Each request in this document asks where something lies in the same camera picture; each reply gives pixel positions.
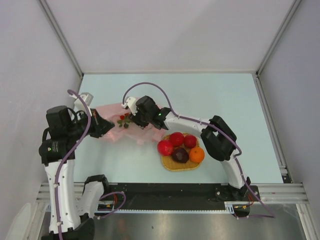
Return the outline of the cherry tomato sprig with leaves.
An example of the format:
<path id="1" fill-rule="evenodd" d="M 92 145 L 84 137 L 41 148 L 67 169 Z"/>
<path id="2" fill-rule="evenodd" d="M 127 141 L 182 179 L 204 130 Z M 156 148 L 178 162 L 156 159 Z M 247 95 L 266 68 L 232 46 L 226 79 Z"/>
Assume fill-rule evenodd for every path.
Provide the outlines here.
<path id="1" fill-rule="evenodd" d="M 128 129 L 130 126 L 130 123 L 132 123 L 132 121 L 130 119 L 129 113 L 125 113 L 123 115 L 120 115 L 119 119 L 117 120 L 117 124 L 118 124 L 119 128 Z"/>

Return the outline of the red fake tomato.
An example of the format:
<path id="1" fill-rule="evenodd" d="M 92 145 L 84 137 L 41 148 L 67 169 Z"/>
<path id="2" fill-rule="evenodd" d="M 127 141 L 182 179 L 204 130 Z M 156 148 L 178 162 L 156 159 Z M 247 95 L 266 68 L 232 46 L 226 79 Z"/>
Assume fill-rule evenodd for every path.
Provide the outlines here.
<path id="1" fill-rule="evenodd" d="M 179 147 L 184 143 L 184 138 L 181 132 L 174 132 L 169 136 L 169 141 L 174 147 Z"/>

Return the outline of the woven bamboo tray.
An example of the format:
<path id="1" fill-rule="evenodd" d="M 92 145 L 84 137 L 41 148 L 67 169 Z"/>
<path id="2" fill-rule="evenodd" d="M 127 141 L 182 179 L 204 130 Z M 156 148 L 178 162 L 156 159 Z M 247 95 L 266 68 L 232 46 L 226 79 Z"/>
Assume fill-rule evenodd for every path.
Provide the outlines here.
<path id="1" fill-rule="evenodd" d="M 169 135 L 166 135 L 162 138 L 162 140 L 168 140 L 169 141 Z M 200 147 L 200 143 L 199 143 L 199 140 L 197 139 L 197 146 L 196 147 Z M 174 147 L 174 149 L 176 148 L 184 148 L 188 154 L 189 154 L 189 151 L 191 149 L 189 148 L 186 148 L 184 146 L 184 144 L 182 144 L 181 146 L 178 146 L 178 147 Z M 178 162 L 175 162 L 171 155 L 169 156 L 161 156 L 161 161 L 162 161 L 162 165 L 169 171 L 172 171 L 172 172 L 181 172 L 181 171 L 189 171 L 189 170 L 194 170 L 196 168 L 198 168 L 201 164 L 201 163 L 194 163 L 194 162 L 191 162 L 190 159 L 186 162 L 186 163 L 178 163 Z"/>

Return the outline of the red fake pomegranate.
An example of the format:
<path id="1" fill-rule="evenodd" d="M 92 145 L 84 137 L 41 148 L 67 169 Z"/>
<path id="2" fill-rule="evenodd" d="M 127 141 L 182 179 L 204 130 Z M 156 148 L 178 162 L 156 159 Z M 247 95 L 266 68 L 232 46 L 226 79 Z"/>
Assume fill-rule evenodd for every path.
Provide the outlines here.
<path id="1" fill-rule="evenodd" d="M 184 137 L 183 144 L 186 148 L 192 149 L 197 146 L 198 140 L 194 135 L 188 134 Z"/>

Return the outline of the pink plastic bag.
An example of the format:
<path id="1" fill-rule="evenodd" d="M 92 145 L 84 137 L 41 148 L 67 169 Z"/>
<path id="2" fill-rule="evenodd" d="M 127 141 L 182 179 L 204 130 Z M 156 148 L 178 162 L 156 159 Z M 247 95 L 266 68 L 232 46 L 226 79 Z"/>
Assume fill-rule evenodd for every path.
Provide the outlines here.
<path id="1" fill-rule="evenodd" d="M 122 108 L 120 103 L 98 106 L 96 110 L 103 119 L 114 123 L 114 127 L 102 137 L 103 140 L 108 142 L 115 143 L 121 138 L 127 137 L 135 140 L 138 145 L 143 145 L 146 142 L 161 141 L 166 133 L 164 129 L 156 129 L 152 124 L 141 128 L 132 122 L 127 129 L 119 127 L 117 120 L 120 115 L 131 113 L 128 109 Z"/>

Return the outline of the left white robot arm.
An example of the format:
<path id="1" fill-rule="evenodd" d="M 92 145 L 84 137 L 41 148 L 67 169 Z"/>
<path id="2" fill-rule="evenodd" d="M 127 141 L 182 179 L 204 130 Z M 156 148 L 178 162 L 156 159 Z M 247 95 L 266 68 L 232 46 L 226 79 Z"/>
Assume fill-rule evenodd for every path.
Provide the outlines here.
<path id="1" fill-rule="evenodd" d="M 89 176 L 76 201 L 74 190 L 76 144 L 86 136 L 101 138 L 115 125 L 91 108 L 75 112 L 61 105 L 46 112 L 48 127 L 38 149 L 47 175 L 50 194 L 49 233 L 43 240 L 92 240 L 95 235 L 94 215 L 99 200 L 110 196 L 105 175 Z"/>

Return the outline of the red fake fruit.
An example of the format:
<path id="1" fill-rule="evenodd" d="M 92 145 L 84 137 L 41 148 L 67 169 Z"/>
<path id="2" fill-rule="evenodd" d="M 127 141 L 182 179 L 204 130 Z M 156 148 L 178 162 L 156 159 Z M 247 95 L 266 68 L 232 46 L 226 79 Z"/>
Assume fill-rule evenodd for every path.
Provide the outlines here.
<path id="1" fill-rule="evenodd" d="M 174 150 L 174 146 L 169 140 L 161 140 L 157 144 L 157 151 L 161 156 L 170 156 Z"/>
<path id="2" fill-rule="evenodd" d="M 189 160 L 189 153 L 182 147 L 177 147 L 171 154 L 172 159 L 177 163 L 185 164 Z"/>

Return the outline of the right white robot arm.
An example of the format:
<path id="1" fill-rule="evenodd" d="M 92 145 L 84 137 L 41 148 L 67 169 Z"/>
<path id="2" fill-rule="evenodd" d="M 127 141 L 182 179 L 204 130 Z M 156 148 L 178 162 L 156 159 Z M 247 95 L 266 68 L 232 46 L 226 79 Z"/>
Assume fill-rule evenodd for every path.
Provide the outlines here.
<path id="1" fill-rule="evenodd" d="M 237 201 L 248 196 L 251 181 L 237 160 L 242 151 L 236 144 L 236 135 L 220 116 L 208 120 L 183 116 L 171 106 L 158 107 L 149 96 L 128 97 L 122 106 L 130 110 L 130 119 L 141 128 L 153 125 L 158 130 L 181 130 L 200 138 L 209 156 L 221 163 L 231 196 Z"/>

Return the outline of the orange fake tangerine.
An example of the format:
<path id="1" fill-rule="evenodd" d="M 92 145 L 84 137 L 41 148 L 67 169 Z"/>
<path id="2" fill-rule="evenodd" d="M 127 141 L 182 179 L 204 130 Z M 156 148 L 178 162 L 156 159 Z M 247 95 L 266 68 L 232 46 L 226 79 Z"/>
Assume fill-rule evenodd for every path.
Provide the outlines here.
<path id="1" fill-rule="evenodd" d="M 201 163 L 205 158 L 205 152 L 201 147 L 194 147 L 189 151 L 189 160 L 193 163 Z"/>

